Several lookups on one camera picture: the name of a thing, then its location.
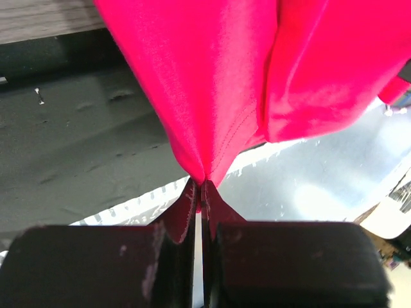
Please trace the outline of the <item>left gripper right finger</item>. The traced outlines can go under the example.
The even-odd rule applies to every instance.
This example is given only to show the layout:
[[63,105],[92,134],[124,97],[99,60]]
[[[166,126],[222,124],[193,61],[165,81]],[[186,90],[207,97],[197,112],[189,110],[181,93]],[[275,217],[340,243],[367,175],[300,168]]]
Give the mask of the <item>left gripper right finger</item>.
[[390,282],[359,225],[247,221],[200,190],[206,307],[388,307]]

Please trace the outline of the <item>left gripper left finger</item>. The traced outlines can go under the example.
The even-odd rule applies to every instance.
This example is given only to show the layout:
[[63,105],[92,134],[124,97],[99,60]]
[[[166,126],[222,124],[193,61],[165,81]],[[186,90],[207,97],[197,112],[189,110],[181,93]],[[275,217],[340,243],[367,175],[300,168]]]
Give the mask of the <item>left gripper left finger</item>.
[[146,226],[28,229],[1,266],[2,307],[191,307],[197,186]]

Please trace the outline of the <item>magenta t shirt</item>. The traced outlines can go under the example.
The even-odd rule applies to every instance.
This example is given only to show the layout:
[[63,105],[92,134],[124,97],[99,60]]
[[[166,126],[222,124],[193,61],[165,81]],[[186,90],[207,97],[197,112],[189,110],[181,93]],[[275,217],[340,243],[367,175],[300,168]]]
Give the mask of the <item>magenta t shirt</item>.
[[95,5],[198,184],[261,142],[349,126],[410,60],[409,1]]

